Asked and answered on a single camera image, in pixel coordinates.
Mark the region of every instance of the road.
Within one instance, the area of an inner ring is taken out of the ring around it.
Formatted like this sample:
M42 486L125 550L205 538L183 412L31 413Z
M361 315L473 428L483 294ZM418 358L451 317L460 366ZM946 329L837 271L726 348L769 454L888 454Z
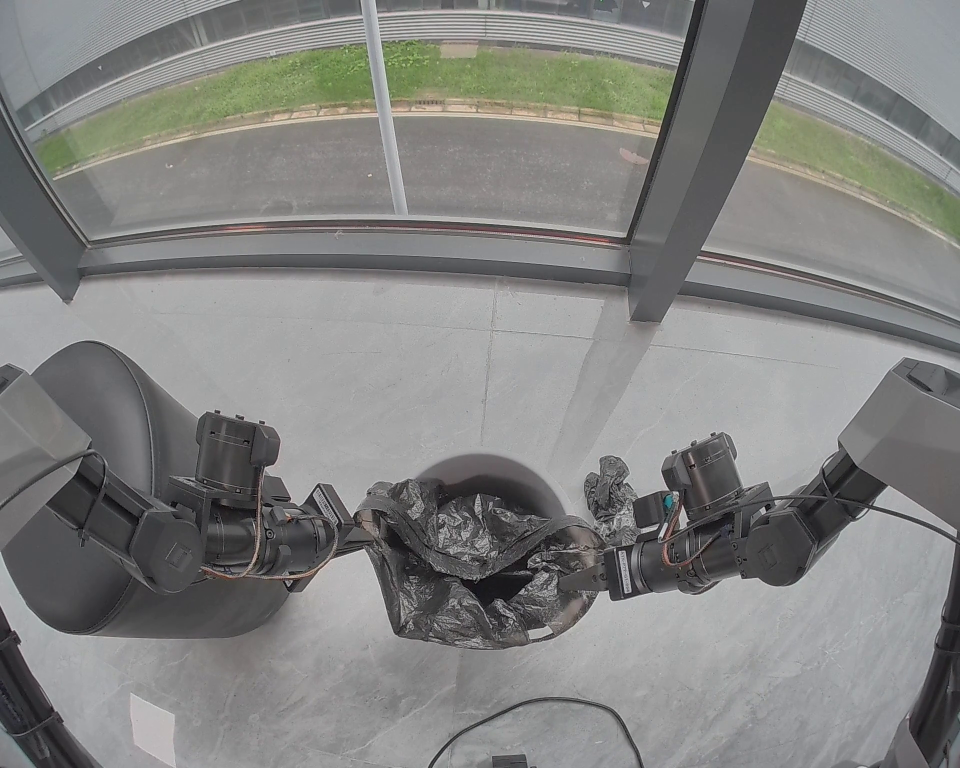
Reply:
M404 115L411 215L625 230L653 140L582 124ZM393 212L376 120L224 132L116 158L56 182L95 236L224 218ZM820 270L960 312L960 249L843 192L748 162L708 245Z

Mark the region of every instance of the white paper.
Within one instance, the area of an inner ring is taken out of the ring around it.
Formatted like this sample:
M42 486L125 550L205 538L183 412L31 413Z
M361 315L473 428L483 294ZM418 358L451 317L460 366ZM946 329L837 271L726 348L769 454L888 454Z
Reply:
M139 696L130 694L130 723L133 743L170 768L177 768L174 757L174 713L161 709Z

